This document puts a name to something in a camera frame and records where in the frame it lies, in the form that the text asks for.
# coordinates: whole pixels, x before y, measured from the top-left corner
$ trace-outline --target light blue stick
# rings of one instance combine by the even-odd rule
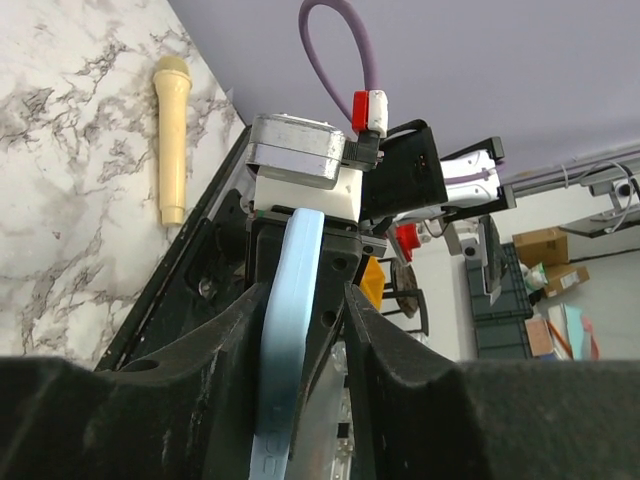
[[[297,209],[284,233],[260,347],[250,480],[283,480],[316,287],[324,213]]]

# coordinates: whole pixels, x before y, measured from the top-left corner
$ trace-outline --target microphone head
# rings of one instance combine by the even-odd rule
[[[158,60],[158,65],[156,67],[156,72],[162,71],[174,71],[180,72],[183,75],[189,77],[189,67],[180,57],[175,57],[173,55],[168,55],[166,57],[162,57]]]

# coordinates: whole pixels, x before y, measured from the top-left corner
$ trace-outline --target marble surface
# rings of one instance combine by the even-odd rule
[[[166,0],[0,5],[0,354],[91,368],[177,233],[158,222],[155,62],[191,69],[188,207],[243,124]]]

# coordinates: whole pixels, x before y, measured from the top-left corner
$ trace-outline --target brown box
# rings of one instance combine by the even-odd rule
[[[542,263],[545,267],[569,263],[567,234],[559,228],[545,228],[513,236],[518,258],[527,267]]]
[[[556,265],[545,268],[544,273],[549,281],[549,284],[544,287],[544,293],[549,298],[555,297],[589,280],[587,267]]]

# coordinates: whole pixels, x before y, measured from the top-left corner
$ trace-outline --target wall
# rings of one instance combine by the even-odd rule
[[[287,112],[348,130],[301,47],[301,0],[170,0],[245,121]],[[424,118],[441,154],[502,136],[511,172],[635,142],[640,2],[351,0],[369,29],[390,122]],[[338,90],[362,88],[343,20],[311,35]]]
[[[510,241],[513,234],[570,222],[605,210],[609,206],[608,200],[601,197],[593,198],[586,189],[576,186],[568,190],[555,190],[519,199],[518,208],[499,212],[494,215],[494,220],[503,241]],[[640,228],[631,228],[602,239],[591,240],[577,236],[569,238],[569,254],[572,258],[637,247],[640,247]],[[631,327],[625,330],[626,327],[623,326],[609,328],[600,325],[602,319],[607,322],[609,318],[625,317],[629,316],[629,312],[640,311],[640,306],[635,309],[637,294],[629,294],[629,286],[634,284],[635,281],[632,279],[637,275],[635,272],[640,272],[640,269],[637,269],[638,264],[629,262],[628,271],[616,277],[614,267],[624,263],[620,260],[624,257],[614,258],[615,261],[588,262],[592,280],[578,287],[579,291],[571,297],[577,306],[585,305],[591,312],[598,332],[602,330],[603,336],[609,335],[607,340],[603,337],[603,347],[606,348],[607,355],[615,343],[612,338],[621,331],[629,334],[629,338],[636,338],[640,344],[640,335],[631,336],[637,331]],[[635,256],[629,257],[629,260],[636,259]],[[444,240],[437,239],[415,251],[413,267],[428,303],[431,348],[453,360],[474,358],[474,337],[464,260],[461,257],[450,257]],[[417,328],[419,325],[416,319],[394,319],[394,323],[405,329]]]

